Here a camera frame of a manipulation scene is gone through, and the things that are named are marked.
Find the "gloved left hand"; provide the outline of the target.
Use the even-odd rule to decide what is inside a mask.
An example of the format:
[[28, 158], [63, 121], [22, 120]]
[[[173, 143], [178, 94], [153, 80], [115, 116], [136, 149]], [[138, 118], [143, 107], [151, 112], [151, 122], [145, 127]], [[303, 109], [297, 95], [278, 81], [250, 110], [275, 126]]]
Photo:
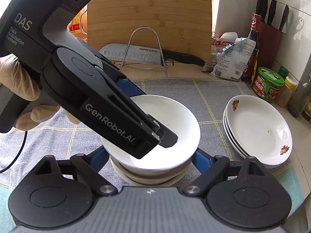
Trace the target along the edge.
[[[30, 77], [28, 72], [21, 66], [18, 58], [9, 54], [1, 58], [1, 84], [10, 89], [19, 97], [35, 101], [41, 93], [37, 83]], [[28, 131], [42, 122], [51, 119], [61, 108], [59, 105], [39, 105], [31, 112], [19, 117], [16, 128]]]

